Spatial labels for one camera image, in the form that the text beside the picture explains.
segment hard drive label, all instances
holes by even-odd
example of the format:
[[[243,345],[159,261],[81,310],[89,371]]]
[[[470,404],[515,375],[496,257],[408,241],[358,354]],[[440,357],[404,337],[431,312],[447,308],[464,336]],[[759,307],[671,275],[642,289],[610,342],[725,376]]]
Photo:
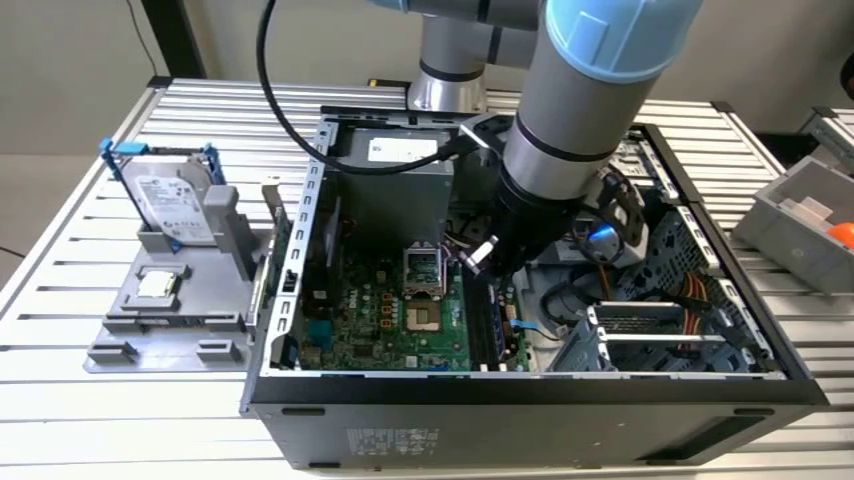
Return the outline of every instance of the hard drive label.
[[[147,210],[163,233],[185,245],[213,243],[192,185],[175,177],[140,175],[135,178]]]

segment black cable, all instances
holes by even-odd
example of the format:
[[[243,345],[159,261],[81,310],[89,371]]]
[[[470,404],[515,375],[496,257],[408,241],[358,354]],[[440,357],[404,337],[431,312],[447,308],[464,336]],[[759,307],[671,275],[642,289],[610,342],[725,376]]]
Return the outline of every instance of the black cable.
[[[551,335],[548,335],[546,332],[543,332],[539,328],[526,328],[524,329],[526,332],[535,332],[539,333],[539,335],[546,339],[546,340],[551,340],[552,342],[559,342],[560,339],[556,337],[552,337]]]
[[[9,255],[15,255],[17,258],[25,258],[27,257],[27,255],[24,255],[23,253],[12,250],[11,248],[5,248],[4,246],[0,246],[0,251],[4,251]]]
[[[155,65],[155,59],[151,58],[148,45],[145,45],[145,40],[143,40],[143,34],[139,31],[139,23],[136,23],[136,13],[133,12],[133,5],[131,4],[131,0],[124,0],[124,3],[128,4],[128,10],[131,10],[131,21],[133,22],[133,30],[136,30],[136,38],[139,38],[139,44],[143,46],[143,50],[145,51],[145,56],[148,57],[148,63],[151,63],[151,71],[153,72],[153,75],[156,77],[157,66]]]
[[[471,225],[471,222],[474,222],[483,215],[486,215],[486,210],[480,210],[476,213],[474,213],[472,215],[470,215],[468,218],[466,219],[466,221],[463,222],[463,226],[459,227],[459,231],[456,233],[459,235],[464,235],[466,234],[466,229],[468,228],[468,225]]]
[[[276,95],[272,92],[272,87],[269,86],[269,76],[267,74],[267,31],[269,30],[269,20],[272,18],[272,11],[276,7],[276,0],[268,0],[267,6],[264,7],[264,12],[261,14],[261,20],[257,25],[257,38],[255,40],[255,63],[257,67],[257,79],[261,84],[261,90],[264,91],[264,98],[267,99],[267,103],[269,104],[269,109],[272,110],[272,114],[284,128],[284,131],[291,136],[296,145],[306,151],[306,153],[320,163],[324,165],[336,168],[343,173],[348,173],[352,175],[395,175],[398,173],[408,172],[410,170],[415,170],[426,165],[430,165],[436,160],[448,160],[454,155],[454,148],[456,145],[452,145],[454,140],[451,142],[442,145],[432,155],[426,156],[420,160],[416,160],[410,163],[404,163],[402,165],[395,165],[394,167],[379,167],[379,168],[364,168],[355,167],[352,165],[347,165],[338,161],[338,159],[332,157],[327,157],[323,153],[311,146],[311,144],[306,141],[302,135],[298,133],[296,129],[291,125],[284,113],[282,112],[282,108],[279,107],[279,102],[276,101]]]
[[[572,314],[572,309],[568,308],[566,302],[563,301],[563,296],[560,296],[560,302],[563,303],[563,306],[566,307],[566,309],[570,311],[570,314],[575,317],[574,319],[567,319],[563,317],[558,317],[556,315],[554,315],[551,313],[551,311],[548,310],[548,302],[551,300],[552,297],[558,296],[564,290],[572,294],[575,296],[575,298],[578,298],[578,300],[586,304],[586,305],[594,305],[595,303],[599,303],[602,301],[600,298],[594,297],[592,295],[590,295],[587,292],[582,291],[580,288],[578,288],[578,286],[575,285],[575,282],[578,281],[578,279],[587,275],[588,273],[592,273],[592,270],[590,269],[584,269],[584,268],[575,268],[571,273],[567,273],[567,279],[562,282],[555,283],[551,287],[548,287],[548,290],[546,290],[546,292],[543,293],[543,295],[539,297],[539,311],[540,311],[540,315],[543,317],[546,317],[547,320],[550,320],[552,323],[556,323],[558,325],[567,325],[567,326],[574,326],[575,323],[578,322],[578,315]]]

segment metal slotted table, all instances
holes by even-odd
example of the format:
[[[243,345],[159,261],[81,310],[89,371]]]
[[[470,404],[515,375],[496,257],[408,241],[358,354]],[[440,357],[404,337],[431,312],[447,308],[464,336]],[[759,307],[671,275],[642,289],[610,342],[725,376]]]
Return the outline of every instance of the metal slotted table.
[[[282,107],[311,136],[320,105],[400,109],[400,88],[280,86]],[[519,95],[494,92],[490,108],[515,109]],[[782,172],[741,120],[705,102],[648,101],[639,122],[655,123],[730,230],[751,195]],[[175,80],[147,89],[115,139],[221,150],[239,209],[255,227],[269,218],[259,183],[271,175],[294,213],[306,155],[268,111],[257,85]],[[96,161],[0,293],[0,477],[255,478],[323,476],[290,470],[256,420],[237,415],[241,373],[99,374],[83,370],[137,250],[139,220],[119,184]],[[854,473],[854,297],[821,297],[755,251],[737,244],[765,301],[781,320],[833,408],[701,467],[603,470],[334,471],[383,478],[795,479]]]

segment green circuit board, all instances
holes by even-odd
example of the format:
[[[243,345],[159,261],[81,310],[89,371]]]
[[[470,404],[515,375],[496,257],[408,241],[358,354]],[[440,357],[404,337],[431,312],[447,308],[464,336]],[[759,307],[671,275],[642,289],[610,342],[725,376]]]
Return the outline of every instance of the green circuit board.
[[[468,371],[468,332],[459,264],[448,266],[443,299],[406,299],[399,258],[344,257],[342,303],[331,348],[308,340],[300,365],[324,370]],[[418,267],[422,278],[438,272]]]

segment motherboard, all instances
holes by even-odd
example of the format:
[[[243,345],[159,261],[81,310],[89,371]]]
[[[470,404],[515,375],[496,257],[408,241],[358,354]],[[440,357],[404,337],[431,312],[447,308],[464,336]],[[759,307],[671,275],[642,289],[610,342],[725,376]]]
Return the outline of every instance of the motherboard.
[[[435,288],[415,292],[418,285]],[[340,299],[330,318],[308,319],[300,368],[471,371],[474,330],[463,288],[462,265],[442,250],[408,249],[403,256],[346,252]],[[487,341],[503,352],[506,334],[514,337],[514,346],[524,340],[507,328],[508,315],[516,317],[519,311],[512,292],[498,293],[491,299],[495,317],[487,319],[495,337]],[[527,370],[524,350],[506,357],[508,368]]]

